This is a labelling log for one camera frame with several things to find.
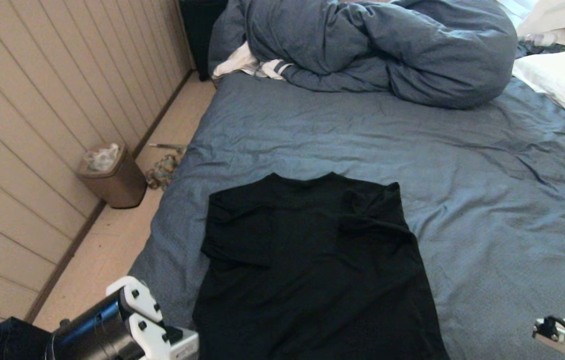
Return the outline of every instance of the beige paneled wall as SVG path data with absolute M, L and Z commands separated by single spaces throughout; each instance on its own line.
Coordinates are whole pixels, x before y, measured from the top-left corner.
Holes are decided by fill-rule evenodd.
M 173 0 L 0 0 L 0 319 L 27 314 L 97 206 L 83 153 L 138 146 L 185 44 Z

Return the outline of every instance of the crumpled comforter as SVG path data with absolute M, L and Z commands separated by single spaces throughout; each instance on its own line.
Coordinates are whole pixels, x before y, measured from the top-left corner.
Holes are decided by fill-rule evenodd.
M 291 84 L 322 92 L 390 91 L 466 109 L 509 83 L 516 30 L 493 0 L 229 0 L 209 46 L 210 73 L 245 41 L 292 63 Z

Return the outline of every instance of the brown trash can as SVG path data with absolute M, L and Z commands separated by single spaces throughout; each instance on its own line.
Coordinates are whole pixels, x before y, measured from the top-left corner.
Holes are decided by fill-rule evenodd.
M 90 150 L 97 152 L 109 148 L 110 145 L 104 143 Z M 140 205 L 145 196 L 147 182 L 125 144 L 118 144 L 116 159 L 109 170 L 91 170 L 88 166 L 88 162 L 83 160 L 77 173 L 86 187 L 98 198 L 104 199 L 115 209 L 129 209 Z

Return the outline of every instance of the baseboard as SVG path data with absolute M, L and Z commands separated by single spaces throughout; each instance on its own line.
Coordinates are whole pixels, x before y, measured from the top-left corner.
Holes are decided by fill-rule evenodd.
M 176 96 L 178 96 L 180 91 L 183 89 L 183 87 L 187 83 L 187 80 L 189 80 L 189 77 L 191 77 L 193 72 L 194 72 L 193 70 L 189 70 L 189 72 L 187 72 L 187 74 L 184 76 L 180 84 L 178 84 L 178 86 L 175 88 L 175 91 L 173 91 L 171 97 L 169 97 L 169 100 L 167 100 L 166 104 L 160 110 L 160 112 L 154 119 L 151 126 L 149 126 L 145 135 L 142 137 L 142 139 L 140 139 L 140 142 L 138 143 L 134 151 L 132 151 L 131 153 L 134 158 L 138 157 L 138 154 L 141 153 L 141 150 L 143 150 L 143 148 L 147 144 L 147 141 L 149 141 L 150 137 L 156 130 L 156 127 L 158 127 L 159 123 L 161 123 L 161 120 L 169 110 L 169 107 L 171 107 L 172 103 L 176 99 Z M 49 295 L 52 293 L 52 290 L 56 286 L 56 283 L 58 283 L 58 280 L 60 280 L 61 275 L 63 275 L 63 272 L 65 271 L 65 269 L 67 269 L 67 266 L 70 264 L 70 261 L 76 254 L 76 251 L 79 249 L 79 246 L 81 246 L 83 240 L 89 233 L 89 230 L 91 230 L 91 227 L 94 225 L 94 223 L 100 216 L 100 213 L 103 211 L 103 209 L 105 209 L 106 205 L 107 203 L 104 200 L 100 200 L 100 202 L 93 209 L 91 214 L 89 214 L 89 217 L 87 217 L 86 221 L 80 228 L 80 231 L 78 232 L 76 237 L 74 237 L 69 248 L 67 249 L 67 251 L 65 251 L 65 254 L 58 262 L 58 266 L 56 266 L 56 269 L 54 269 L 54 271 L 51 273 L 49 280 L 47 280 L 45 285 L 40 290 L 40 293 L 36 297 L 35 301 L 33 302 L 33 305 L 31 305 L 31 307 L 29 308 L 27 315 L 24 317 L 25 322 L 28 322 L 29 324 L 34 323 L 36 317 L 38 316 L 38 313 L 43 308 L 43 305 L 45 305 L 45 301 L 47 301 L 47 298 L 49 298 Z

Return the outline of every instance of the plastic bag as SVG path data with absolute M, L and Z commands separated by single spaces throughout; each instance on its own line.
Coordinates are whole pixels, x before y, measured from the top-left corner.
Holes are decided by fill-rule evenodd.
M 98 151 L 87 151 L 83 159 L 88 163 L 88 169 L 92 171 L 108 171 L 114 166 L 118 155 L 118 144 L 113 143 L 108 148 Z

